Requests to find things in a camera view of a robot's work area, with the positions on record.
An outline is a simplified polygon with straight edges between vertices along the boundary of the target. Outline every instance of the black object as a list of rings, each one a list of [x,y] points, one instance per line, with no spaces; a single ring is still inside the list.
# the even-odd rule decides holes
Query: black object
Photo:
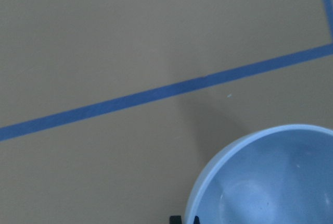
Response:
[[[182,217],[180,215],[170,216],[169,224],[183,224],[182,223]],[[199,220],[198,216],[196,216],[194,218],[194,223],[193,224],[200,224],[200,220]]]

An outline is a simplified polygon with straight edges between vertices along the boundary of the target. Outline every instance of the bowl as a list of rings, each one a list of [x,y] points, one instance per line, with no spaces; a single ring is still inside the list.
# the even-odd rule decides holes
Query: bowl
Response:
[[[333,131],[285,125],[247,135],[198,177],[185,224],[332,224]]]

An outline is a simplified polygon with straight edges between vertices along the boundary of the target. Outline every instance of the blue bowl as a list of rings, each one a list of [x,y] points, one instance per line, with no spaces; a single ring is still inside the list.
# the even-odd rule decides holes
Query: blue bowl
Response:
[[[333,131],[286,125],[221,150],[198,177],[185,224],[332,224]]]

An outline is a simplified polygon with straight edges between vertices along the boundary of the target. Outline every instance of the bowl rim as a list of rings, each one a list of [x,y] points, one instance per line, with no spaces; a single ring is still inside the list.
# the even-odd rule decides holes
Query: bowl rim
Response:
[[[238,151],[240,151],[245,146],[249,145],[250,143],[264,136],[288,130],[310,130],[333,136],[333,130],[324,127],[307,125],[307,124],[290,124],[290,125],[282,125],[254,132],[231,142],[228,146],[224,147],[221,151],[219,151],[207,163],[207,165],[204,167],[199,177],[197,178],[187,201],[185,215],[184,215],[185,224],[193,224],[197,209],[199,207],[199,203],[201,201],[201,198],[203,197],[206,188],[208,187],[209,183],[214,178],[216,173],[220,170],[220,168],[231,157],[233,157]]]

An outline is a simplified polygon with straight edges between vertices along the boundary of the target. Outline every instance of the floor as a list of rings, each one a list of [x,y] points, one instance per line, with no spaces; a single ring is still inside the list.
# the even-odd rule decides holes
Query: floor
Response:
[[[168,223],[230,142],[333,128],[331,0],[0,4],[1,223]]]

